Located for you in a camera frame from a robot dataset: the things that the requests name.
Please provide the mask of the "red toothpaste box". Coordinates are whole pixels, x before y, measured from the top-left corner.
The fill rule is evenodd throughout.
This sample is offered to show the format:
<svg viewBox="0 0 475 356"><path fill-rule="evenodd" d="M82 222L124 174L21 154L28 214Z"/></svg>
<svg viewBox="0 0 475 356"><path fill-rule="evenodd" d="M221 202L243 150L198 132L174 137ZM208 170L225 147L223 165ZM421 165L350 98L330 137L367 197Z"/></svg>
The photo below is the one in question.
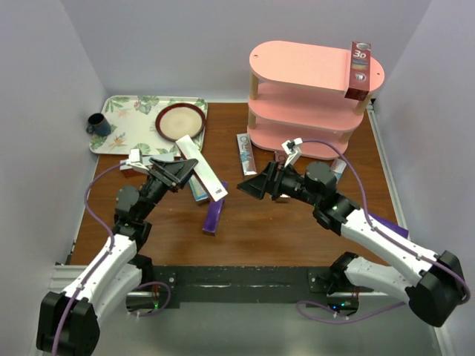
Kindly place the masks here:
<svg viewBox="0 0 475 356"><path fill-rule="evenodd" d="M194 167L194 174L209 198L214 202L223 199L228 194L228 191L218 179L191 137L189 135L181 137L176 141L176 146L185 159L197 160L197 164Z"/></svg>
<svg viewBox="0 0 475 356"><path fill-rule="evenodd" d="M348 85L344 97L357 101L370 92L371 44L353 41L350 49Z"/></svg>
<svg viewBox="0 0 475 356"><path fill-rule="evenodd" d="M158 154L158 155L152 155L152 156L144 156L143 157L143 164L147 168L152 167L152 162L151 159L156 159L159 161L163 162L173 162L174 161L174 155L171 153L166 153L166 154ZM121 160L122 166L119 168L120 172L125 176L125 177L135 177L139 176L140 174L143 174L141 171L135 171L130 165L126 165L125 162L126 160Z"/></svg>

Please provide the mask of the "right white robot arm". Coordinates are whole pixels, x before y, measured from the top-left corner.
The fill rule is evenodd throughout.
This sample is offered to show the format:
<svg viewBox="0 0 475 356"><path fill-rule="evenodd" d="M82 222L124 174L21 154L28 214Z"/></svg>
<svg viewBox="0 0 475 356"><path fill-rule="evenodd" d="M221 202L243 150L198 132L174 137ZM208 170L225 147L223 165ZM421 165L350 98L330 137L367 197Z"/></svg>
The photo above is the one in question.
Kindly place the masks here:
<svg viewBox="0 0 475 356"><path fill-rule="evenodd" d="M382 292L435 327L442 326L457 306L471 298L457 256L449 251L436 254L373 219L338 192L336 176L322 162L310 163L299 174L291 165L281 167L271 161L260 174L237 187L258 200L265 195L273 199L287 195L311 205L321 227L364 246L386 262L380 265L357 254L342 255L330 274L332 286L339 291L357 286Z"/></svg>

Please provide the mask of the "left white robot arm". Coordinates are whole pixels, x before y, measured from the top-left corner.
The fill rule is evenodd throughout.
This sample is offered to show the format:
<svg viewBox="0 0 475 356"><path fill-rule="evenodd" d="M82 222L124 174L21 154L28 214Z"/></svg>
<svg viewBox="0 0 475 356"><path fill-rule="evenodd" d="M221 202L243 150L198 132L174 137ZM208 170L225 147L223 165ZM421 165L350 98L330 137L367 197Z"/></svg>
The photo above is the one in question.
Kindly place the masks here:
<svg viewBox="0 0 475 356"><path fill-rule="evenodd" d="M108 238L84 271L60 292L42 299L36 348L52 355L91 355L107 315L130 291L145 291L156 284L149 258L139 251L150 234L147 216L167 192L184 187L198 164L196 159L164 162L153 159L151 168L141 161L132 167L146 175L136 188L126 185L116 196L114 224Z"/></svg>

